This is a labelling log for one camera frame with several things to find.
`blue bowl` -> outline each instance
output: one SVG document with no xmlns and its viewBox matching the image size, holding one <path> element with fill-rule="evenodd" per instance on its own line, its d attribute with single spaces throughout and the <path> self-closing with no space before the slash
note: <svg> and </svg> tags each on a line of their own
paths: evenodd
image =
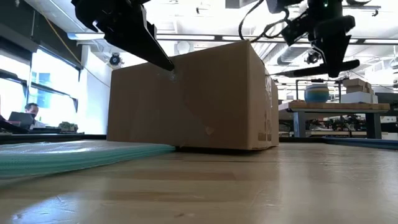
<svg viewBox="0 0 398 224">
<path fill-rule="evenodd" d="M 326 84 L 313 84 L 305 89 L 305 102 L 326 103 L 329 100 L 329 89 Z"/>
</svg>

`table leg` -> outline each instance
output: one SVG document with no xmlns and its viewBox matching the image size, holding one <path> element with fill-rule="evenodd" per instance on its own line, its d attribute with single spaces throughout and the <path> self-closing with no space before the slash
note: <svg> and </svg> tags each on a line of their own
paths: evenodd
<svg viewBox="0 0 398 224">
<path fill-rule="evenodd" d="M 293 112 L 294 137 L 305 138 L 305 113 Z"/>
<path fill-rule="evenodd" d="M 366 114 L 366 135 L 368 139 L 381 139 L 381 122 L 379 113 Z"/>
</svg>

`wooden table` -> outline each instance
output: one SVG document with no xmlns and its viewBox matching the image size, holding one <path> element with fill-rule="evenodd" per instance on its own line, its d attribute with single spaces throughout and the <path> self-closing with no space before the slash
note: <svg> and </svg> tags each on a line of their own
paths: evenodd
<svg viewBox="0 0 398 224">
<path fill-rule="evenodd" d="M 380 113 L 390 110 L 386 103 L 284 103 L 279 105 L 279 119 L 292 119 L 294 136 L 305 138 L 305 121 L 347 114 L 365 114 L 367 138 L 381 139 Z"/>
<path fill-rule="evenodd" d="M 170 153 L 0 187 L 0 223 L 397 223 L 398 153 Z"/>
</svg>

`laptop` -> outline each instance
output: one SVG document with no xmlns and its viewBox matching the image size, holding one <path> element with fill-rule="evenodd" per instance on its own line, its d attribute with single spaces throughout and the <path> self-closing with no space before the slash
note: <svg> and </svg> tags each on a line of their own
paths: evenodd
<svg viewBox="0 0 398 224">
<path fill-rule="evenodd" d="M 12 112 L 9 121 L 19 122 L 19 127 L 24 129 L 30 129 L 33 124 L 34 118 L 29 113 Z"/>
</svg>

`plastic wrap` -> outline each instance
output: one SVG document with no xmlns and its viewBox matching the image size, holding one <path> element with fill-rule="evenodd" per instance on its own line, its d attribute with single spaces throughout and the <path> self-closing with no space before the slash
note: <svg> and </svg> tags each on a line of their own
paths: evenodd
<svg viewBox="0 0 398 224">
<path fill-rule="evenodd" d="M 54 174 L 171 152 L 163 144 L 109 141 L 0 146 L 0 178 Z"/>
</svg>

